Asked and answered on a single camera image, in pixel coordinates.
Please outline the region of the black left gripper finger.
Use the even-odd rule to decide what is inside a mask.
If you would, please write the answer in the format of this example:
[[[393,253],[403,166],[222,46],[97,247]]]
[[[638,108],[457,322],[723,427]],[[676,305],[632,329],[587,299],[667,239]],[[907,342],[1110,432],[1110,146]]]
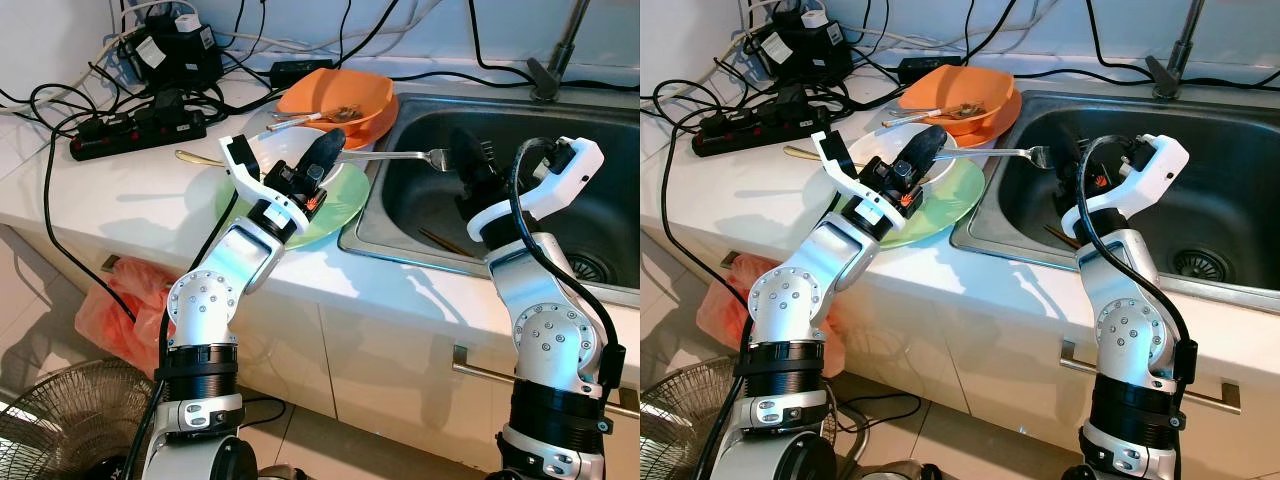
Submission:
[[[346,146],[344,134],[323,134],[315,140],[315,184],[320,186],[338,164]]]
[[[340,129],[328,131],[316,138],[300,159],[300,172],[306,177],[326,177],[340,156]]]
[[[947,141],[947,131],[922,131],[915,134],[915,168],[920,180],[929,175],[929,170]]]
[[[911,165],[916,172],[928,172],[942,148],[943,128],[928,125],[908,141],[899,152],[897,161]]]

